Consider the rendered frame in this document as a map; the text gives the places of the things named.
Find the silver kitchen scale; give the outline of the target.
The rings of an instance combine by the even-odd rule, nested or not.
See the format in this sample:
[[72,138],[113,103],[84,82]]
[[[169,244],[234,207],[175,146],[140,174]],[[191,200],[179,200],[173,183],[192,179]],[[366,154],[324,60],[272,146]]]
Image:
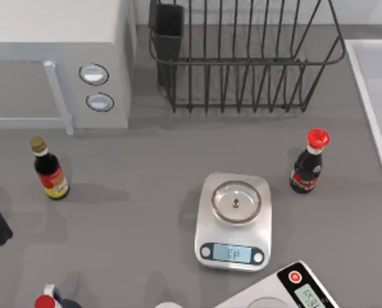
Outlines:
[[260,271],[270,260],[272,202],[268,182],[253,175],[210,173],[198,204],[194,253],[211,268]]

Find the round microwave knob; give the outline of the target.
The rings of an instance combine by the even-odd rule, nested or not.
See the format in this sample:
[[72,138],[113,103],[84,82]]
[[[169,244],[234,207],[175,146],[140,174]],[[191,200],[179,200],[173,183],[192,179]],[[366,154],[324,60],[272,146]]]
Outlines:
[[80,79],[91,86],[104,85],[109,79],[109,72],[100,64],[83,65],[78,71]]
[[98,92],[86,97],[86,105],[96,112],[108,112],[114,107],[114,100],[108,94]]

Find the dark bottle with red cap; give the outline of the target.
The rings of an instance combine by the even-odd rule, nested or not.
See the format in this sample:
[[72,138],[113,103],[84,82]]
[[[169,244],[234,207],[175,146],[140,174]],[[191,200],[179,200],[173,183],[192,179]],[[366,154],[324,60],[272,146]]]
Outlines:
[[314,190],[322,171],[322,152],[330,142],[329,133],[321,128],[312,128],[306,138],[306,148],[298,156],[290,174],[290,186],[299,194]]

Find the black cutlery holder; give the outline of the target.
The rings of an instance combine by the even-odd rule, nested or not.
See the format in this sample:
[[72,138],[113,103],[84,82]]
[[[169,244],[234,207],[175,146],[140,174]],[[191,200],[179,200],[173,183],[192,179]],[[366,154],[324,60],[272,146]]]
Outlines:
[[184,7],[150,0],[149,27],[156,57],[163,62],[179,58],[184,27]]

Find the dark bottle with gold cap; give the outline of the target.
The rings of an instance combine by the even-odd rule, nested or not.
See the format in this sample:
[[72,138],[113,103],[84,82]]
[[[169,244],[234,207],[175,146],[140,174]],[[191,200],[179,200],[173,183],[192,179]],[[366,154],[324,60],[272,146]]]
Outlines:
[[48,150],[41,136],[32,137],[29,144],[35,156],[34,168],[45,194],[52,200],[65,198],[69,193],[69,182],[57,156]]

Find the silver scale with black panel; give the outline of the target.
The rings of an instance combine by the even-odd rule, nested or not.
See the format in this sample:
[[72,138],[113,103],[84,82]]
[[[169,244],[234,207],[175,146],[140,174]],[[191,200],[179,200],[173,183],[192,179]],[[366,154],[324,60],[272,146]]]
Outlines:
[[293,262],[214,308],[340,308],[302,260]]

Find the pale microwave oven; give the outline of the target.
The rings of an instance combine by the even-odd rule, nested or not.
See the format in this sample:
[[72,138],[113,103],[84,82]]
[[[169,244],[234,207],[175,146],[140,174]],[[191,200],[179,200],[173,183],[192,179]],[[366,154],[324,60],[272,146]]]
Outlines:
[[[0,0],[0,62],[38,63],[48,81],[42,63],[53,61],[74,131],[129,126],[136,51],[134,0]],[[104,85],[80,79],[79,68],[90,63],[109,72]],[[113,98],[110,111],[86,105],[98,92]],[[59,111],[56,117],[0,116],[5,128],[65,130]]]

